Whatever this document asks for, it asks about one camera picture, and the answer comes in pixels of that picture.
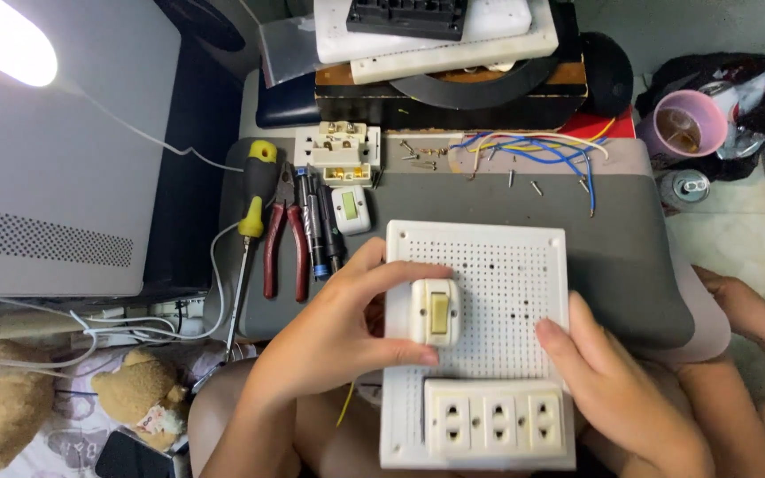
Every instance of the pink cup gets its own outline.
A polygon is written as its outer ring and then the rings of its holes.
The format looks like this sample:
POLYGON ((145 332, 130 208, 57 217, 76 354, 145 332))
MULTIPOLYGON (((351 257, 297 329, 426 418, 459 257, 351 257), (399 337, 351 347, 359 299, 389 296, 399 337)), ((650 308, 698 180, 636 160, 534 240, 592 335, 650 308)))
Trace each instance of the pink cup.
POLYGON ((645 116, 645 119, 637 126, 637 137, 645 142, 651 160, 660 162, 661 166, 668 165, 663 164, 664 162, 673 163, 683 158, 707 156, 724 144, 726 136, 728 136, 728 119, 725 118, 722 110, 711 97, 691 89, 682 89, 665 95, 653 112, 645 116), (701 141, 695 153, 679 150, 665 142, 663 135, 657 129, 656 118, 660 110, 666 109, 682 110, 699 125, 701 141))

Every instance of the black box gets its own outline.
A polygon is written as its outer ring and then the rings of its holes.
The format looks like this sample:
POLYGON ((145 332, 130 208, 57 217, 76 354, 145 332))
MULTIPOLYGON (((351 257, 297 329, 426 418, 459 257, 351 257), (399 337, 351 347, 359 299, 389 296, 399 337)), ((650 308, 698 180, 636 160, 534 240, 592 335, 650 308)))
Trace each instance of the black box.
MULTIPOLYGON (((356 85, 350 65, 320 70, 315 75, 314 97, 322 121, 352 121, 379 125, 383 130, 555 130, 564 125, 587 98, 586 72, 573 4, 552 5, 559 47, 552 56, 557 69, 535 89, 493 108, 450 110, 420 103, 387 81, 356 85)), ((436 76, 484 81, 502 73, 465 74, 448 71, 436 76)))

